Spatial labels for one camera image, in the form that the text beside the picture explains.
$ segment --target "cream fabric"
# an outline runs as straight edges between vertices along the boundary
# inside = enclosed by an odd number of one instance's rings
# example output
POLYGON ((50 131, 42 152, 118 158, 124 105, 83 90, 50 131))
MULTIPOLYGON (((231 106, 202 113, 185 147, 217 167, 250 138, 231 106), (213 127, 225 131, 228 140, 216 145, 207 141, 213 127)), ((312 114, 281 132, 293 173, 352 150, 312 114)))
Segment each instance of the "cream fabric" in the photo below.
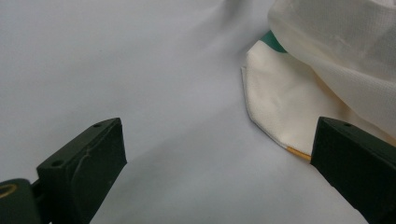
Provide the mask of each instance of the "cream fabric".
POLYGON ((247 54, 247 108, 262 129, 307 155, 319 116, 351 122, 394 144, 393 2, 278 0, 268 19, 290 55, 261 41, 247 54))

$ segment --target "white cloth surface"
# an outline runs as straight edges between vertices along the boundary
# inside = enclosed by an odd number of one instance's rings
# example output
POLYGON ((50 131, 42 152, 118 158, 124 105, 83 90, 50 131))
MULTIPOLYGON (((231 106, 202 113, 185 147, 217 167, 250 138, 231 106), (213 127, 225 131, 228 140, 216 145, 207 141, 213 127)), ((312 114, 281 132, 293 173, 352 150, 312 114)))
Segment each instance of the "white cloth surface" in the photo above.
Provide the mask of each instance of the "white cloth surface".
POLYGON ((128 164, 92 223, 365 223, 250 122, 239 67, 267 1, 2 1, 0 181, 120 117, 128 164))
POLYGON ((289 54, 311 66, 346 106, 394 142, 394 1, 278 0, 268 18, 289 54))
POLYGON ((394 143, 351 110, 310 66, 262 41, 248 51, 243 77, 251 119, 283 148, 311 155, 319 117, 353 123, 394 143))

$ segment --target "white table surface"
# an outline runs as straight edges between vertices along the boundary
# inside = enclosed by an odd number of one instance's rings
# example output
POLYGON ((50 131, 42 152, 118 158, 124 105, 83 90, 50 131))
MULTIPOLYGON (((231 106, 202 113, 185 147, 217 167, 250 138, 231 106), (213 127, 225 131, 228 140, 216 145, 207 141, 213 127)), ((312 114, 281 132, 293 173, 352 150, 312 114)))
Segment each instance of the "white table surface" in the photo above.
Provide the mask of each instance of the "white table surface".
POLYGON ((0 181, 120 117, 129 163, 92 223, 367 223, 248 117, 272 2, 1 1, 0 181))

